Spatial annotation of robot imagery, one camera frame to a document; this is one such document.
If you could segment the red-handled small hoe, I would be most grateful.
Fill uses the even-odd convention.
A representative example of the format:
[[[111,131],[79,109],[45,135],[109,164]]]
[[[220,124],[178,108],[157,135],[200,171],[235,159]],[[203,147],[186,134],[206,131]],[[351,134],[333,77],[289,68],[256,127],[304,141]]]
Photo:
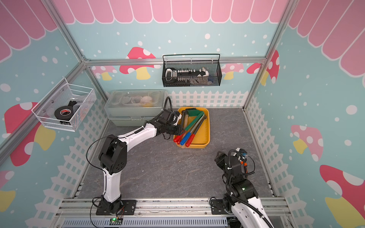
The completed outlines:
[[[176,136],[174,138],[174,142],[177,145],[180,144],[180,142],[183,139],[184,135],[187,133],[185,128],[188,126],[188,118],[189,118],[190,114],[192,114],[192,116],[194,115],[195,110],[196,110],[196,108],[187,108],[187,109],[182,111],[181,126],[182,126],[182,129],[183,129],[183,133],[182,133],[182,135]]]

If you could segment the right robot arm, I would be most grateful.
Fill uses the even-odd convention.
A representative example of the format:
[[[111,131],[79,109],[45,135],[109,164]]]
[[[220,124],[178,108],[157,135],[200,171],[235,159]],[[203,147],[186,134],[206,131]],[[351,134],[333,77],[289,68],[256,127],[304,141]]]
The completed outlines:
[[[242,228],[273,228],[261,199],[248,177],[255,173],[248,170],[247,159],[250,158],[244,149],[229,150],[227,154],[217,152],[214,159],[223,171],[222,180],[226,193],[222,199],[211,197],[208,202],[212,214],[232,214]]]

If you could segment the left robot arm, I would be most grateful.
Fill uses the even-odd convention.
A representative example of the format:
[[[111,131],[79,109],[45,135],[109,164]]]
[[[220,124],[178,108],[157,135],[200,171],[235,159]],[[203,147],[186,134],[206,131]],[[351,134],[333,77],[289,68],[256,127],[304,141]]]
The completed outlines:
[[[174,111],[172,101],[167,97],[163,110],[152,120],[138,129],[124,135],[108,135],[100,138],[104,144],[100,150],[98,159],[100,166],[93,167],[101,170],[104,175],[104,190],[100,197],[100,203],[93,206],[97,208],[97,215],[121,216],[125,210],[120,191],[121,172],[127,164],[127,153],[140,143],[154,138],[160,134],[181,135],[183,128],[178,124],[181,114]]]

